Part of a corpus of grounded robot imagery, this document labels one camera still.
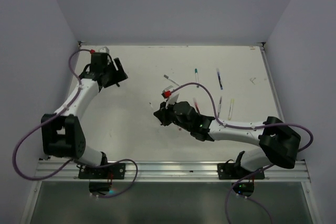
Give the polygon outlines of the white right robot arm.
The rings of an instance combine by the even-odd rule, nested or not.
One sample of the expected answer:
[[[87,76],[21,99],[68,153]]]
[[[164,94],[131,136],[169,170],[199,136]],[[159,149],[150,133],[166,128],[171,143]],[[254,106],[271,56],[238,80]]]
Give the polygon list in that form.
[[[276,117],[262,122],[262,129],[251,123],[235,123],[229,127],[215,117],[196,112],[186,101],[168,104],[162,102],[154,116],[162,126],[175,124],[188,131],[199,141],[235,141],[256,146],[251,151],[241,151],[235,162],[224,166],[224,172],[236,178],[246,178],[254,171],[268,165],[293,169],[301,137]]]

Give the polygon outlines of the grey capped white marker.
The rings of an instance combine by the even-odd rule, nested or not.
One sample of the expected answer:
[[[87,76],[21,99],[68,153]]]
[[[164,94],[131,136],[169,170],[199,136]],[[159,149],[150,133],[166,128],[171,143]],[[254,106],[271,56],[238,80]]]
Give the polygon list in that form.
[[[176,86],[180,86],[176,81],[174,81],[173,79],[171,79],[169,76],[167,76],[166,74],[163,75],[164,78],[166,78],[168,81],[170,81],[171,83],[175,84]]]

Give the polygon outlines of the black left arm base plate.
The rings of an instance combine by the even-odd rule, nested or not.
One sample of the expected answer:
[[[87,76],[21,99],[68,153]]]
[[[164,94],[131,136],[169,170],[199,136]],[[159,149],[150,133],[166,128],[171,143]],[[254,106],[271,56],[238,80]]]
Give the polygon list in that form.
[[[118,163],[107,168],[90,168],[84,165],[77,165],[79,168],[79,179],[88,179],[89,191],[95,196],[107,196],[115,193],[112,188],[114,179],[123,180],[125,175],[125,163]]]

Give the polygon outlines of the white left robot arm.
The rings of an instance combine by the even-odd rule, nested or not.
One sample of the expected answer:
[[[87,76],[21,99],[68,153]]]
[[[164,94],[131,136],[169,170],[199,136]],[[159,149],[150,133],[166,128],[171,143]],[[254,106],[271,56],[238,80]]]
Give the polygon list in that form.
[[[128,76],[119,58],[112,58],[107,52],[89,53],[90,63],[80,74],[71,70],[77,80],[73,92],[53,114],[41,118],[43,151],[48,156],[90,166],[92,174],[104,178],[109,172],[106,154],[87,145],[80,119],[102,89],[119,85]]]

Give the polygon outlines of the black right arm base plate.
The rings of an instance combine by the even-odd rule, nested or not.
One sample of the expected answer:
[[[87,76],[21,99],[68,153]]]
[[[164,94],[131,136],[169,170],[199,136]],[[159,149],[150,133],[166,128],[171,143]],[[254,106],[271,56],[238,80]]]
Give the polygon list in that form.
[[[232,159],[229,159],[225,163],[217,164],[217,173],[219,180],[239,180],[244,176],[249,175],[251,172],[241,168],[236,163],[232,163]],[[255,180],[265,179],[264,172],[258,173],[252,177],[247,179],[247,182],[239,182],[233,187],[234,193],[244,196],[250,197],[255,190]]]

